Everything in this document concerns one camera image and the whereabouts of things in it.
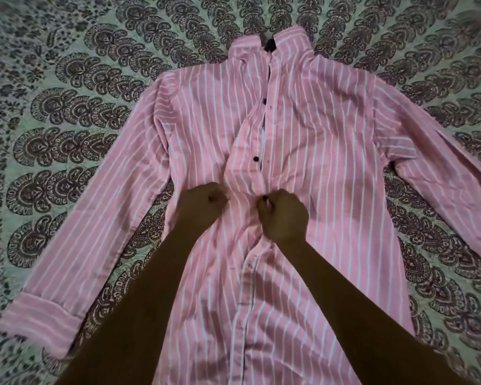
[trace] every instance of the cuff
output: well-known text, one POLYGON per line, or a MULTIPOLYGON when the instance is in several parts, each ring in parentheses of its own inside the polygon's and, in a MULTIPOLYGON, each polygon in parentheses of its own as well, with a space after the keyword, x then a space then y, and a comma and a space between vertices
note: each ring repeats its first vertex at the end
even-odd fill
POLYGON ((0 331, 26 336, 62 359, 82 321, 60 305, 22 291, 2 314, 0 331))

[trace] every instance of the pink and white striped shirt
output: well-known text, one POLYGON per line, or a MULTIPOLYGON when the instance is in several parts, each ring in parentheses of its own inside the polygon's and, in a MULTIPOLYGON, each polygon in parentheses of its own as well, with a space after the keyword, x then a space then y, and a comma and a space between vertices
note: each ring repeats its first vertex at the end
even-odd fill
POLYGON ((394 161, 481 256, 481 166, 425 111, 375 76, 315 56, 295 26, 264 51, 237 39, 221 64, 165 72, 129 121, 0 326, 63 357, 122 249, 171 176, 224 183, 231 200, 199 239, 154 383, 359 383, 295 269, 262 235, 254 203, 285 188, 307 239, 413 332, 383 168, 394 161))

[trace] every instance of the person's right arm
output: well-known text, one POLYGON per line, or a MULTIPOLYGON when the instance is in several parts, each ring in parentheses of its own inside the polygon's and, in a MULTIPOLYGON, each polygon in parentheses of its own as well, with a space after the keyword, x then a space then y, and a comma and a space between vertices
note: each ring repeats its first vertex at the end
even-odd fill
POLYGON ((300 274, 364 385, 468 384, 306 242, 308 212, 295 194, 280 189, 260 198, 257 210, 264 234, 300 274))

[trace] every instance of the collar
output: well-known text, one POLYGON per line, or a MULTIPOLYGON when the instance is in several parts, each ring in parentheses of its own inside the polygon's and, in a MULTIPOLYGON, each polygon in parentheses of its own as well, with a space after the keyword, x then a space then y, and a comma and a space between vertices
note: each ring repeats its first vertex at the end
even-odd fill
MULTIPOLYGON (((274 42, 276 43, 276 50, 272 52, 272 55, 279 58, 290 59, 297 52, 312 50, 308 35, 300 25, 278 32, 274 36, 274 42)), ((242 36, 234 40, 228 50, 228 57, 238 58, 252 51, 265 51, 258 35, 242 36)))

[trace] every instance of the hand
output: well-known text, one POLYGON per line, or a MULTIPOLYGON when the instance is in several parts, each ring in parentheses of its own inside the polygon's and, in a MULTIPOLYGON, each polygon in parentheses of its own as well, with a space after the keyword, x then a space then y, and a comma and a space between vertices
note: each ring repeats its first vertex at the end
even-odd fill
POLYGON ((227 202, 226 189, 217 182, 188 189, 176 206, 176 225, 200 236, 218 219, 227 202))
POLYGON ((283 242, 306 240, 308 211, 297 196, 284 189, 257 200, 263 233, 278 246, 283 242))

